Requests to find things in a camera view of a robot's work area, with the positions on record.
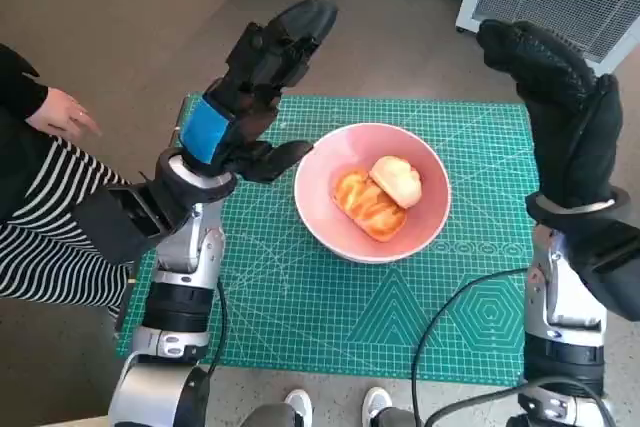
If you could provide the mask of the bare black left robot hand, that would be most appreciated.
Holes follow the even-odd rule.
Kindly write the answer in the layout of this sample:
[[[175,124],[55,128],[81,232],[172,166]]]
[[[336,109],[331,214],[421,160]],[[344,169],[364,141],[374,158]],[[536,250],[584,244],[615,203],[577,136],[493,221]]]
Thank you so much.
[[[305,140],[275,147],[261,135],[276,120],[283,91],[307,73],[337,14],[328,0],[303,0],[265,25],[246,26],[226,59],[227,72],[195,102],[180,134],[194,172],[270,183],[313,149]]]

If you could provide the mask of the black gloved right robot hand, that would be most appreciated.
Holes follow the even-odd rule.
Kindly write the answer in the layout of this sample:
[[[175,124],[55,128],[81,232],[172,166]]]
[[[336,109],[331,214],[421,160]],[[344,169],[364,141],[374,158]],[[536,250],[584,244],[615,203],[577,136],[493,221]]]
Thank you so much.
[[[612,200],[623,123],[616,77],[596,75],[568,40],[529,22],[486,19],[476,40],[526,106],[539,193],[566,209]]]

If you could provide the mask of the person's hand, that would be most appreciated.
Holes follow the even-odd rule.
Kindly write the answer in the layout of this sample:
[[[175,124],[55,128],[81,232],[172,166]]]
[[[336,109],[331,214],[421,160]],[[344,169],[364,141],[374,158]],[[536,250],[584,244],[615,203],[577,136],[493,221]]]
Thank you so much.
[[[85,132],[101,134],[98,124],[75,98],[51,87],[42,105],[26,122],[40,132],[67,140],[77,140]]]

